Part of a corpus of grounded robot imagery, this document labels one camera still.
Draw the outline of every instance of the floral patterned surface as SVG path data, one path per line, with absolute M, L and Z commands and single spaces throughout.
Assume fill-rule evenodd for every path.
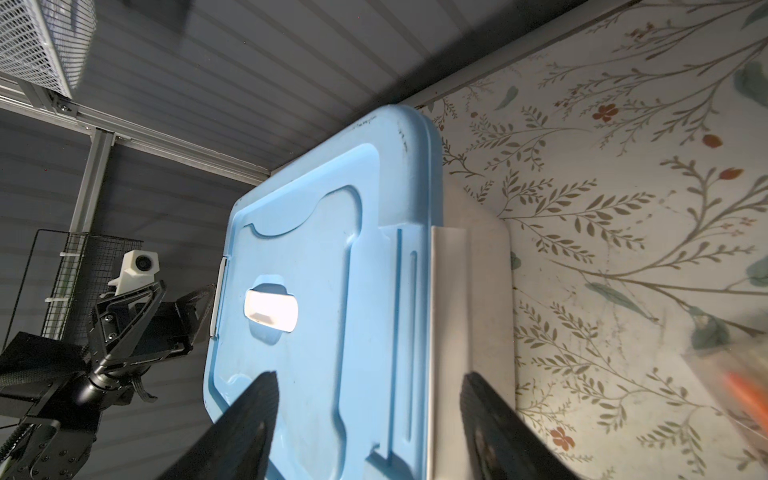
M 641 2 L 421 108 L 511 230 L 518 412 L 584 478 L 766 476 L 681 357 L 768 329 L 766 48 L 768 0 Z

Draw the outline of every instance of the white mesh basket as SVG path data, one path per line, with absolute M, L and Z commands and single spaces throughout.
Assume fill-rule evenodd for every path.
M 0 71 L 71 98 L 95 31 L 92 0 L 0 0 Z

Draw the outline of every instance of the wire mesh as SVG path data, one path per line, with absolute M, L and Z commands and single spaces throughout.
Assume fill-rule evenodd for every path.
M 92 0 L 0 0 L 0 71 L 71 96 L 95 30 Z
M 42 336 L 67 343 L 88 343 L 91 309 L 118 274 L 119 262 L 142 242 L 128 238 L 70 233 L 60 253 L 56 281 L 51 292 Z

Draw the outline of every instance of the orange flower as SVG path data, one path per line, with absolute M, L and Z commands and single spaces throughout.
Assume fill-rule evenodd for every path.
M 604 122 L 611 121 L 611 117 L 619 113 L 619 109 L 616 108 L 616 104 L 601 105 L 598 108 L 598 112 L 592 115 L 595 120 L 602 120 Z
M 565 435 L 563 427 L 558 427 L 557 430 L 550 430 L 549 433 L 552 435 L 552 442 L 566 452 L 568 449 L 572 449 L 576 446 L 576 442 L 574 442 L 571 437 Z
M 720 137 L 712 134 L 704 135 L 701 141 L 702 143 L 707 145 L 709 148 L 718 148 L 720 145 L 723 144 L 723 141 L 720 139 Z
M 743 168 L 726 168 L 725 170 L 720 172 L 720 179 L 721 180 L 733 180 L 734 178 L 738 178 L 739 175 L 744 173 Z

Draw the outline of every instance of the orange object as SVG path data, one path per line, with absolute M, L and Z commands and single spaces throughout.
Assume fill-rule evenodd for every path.
M 725 374 L 725 386 L 764 432 L 768 432 L 768 393 L 736 372 Z

